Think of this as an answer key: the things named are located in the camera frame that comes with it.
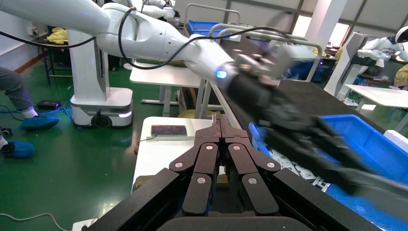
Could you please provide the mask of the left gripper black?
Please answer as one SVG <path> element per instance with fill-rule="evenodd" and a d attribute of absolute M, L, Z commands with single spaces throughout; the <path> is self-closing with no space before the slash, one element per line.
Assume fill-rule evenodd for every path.
<path fill-rule="evenodd" d="M 270 78 L 228 71 L 223 91 L 266 131 L 267 145 L 347 194 L 358 191 L 348 170 L 371 172 L 337 132 L 321 118 L 302 112 Z"/>

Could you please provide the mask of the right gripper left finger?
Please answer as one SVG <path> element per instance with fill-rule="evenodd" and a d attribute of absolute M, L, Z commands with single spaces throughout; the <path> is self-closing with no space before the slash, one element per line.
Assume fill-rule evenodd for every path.
<path fill-rule="evenodd" d="M 188 186 L 181 207 L 185 216 L 207 216 L 211 210 L 221 138 L 220 116 L 213 114 L 212 125 L 196 131 L 194 145 L 169 164 Z"/>

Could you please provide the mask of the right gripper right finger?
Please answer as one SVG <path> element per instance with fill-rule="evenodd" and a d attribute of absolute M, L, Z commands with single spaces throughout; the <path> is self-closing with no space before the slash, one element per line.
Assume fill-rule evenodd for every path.
<path fill-rule="evenodd" d="M 271 177 L 280 164 L 254 148 L 245 130 L 232 127 L 222 115 L 223 155 L 231 192 L 241 212 L 274 216 L 279 206 L 269 190 Z"/>

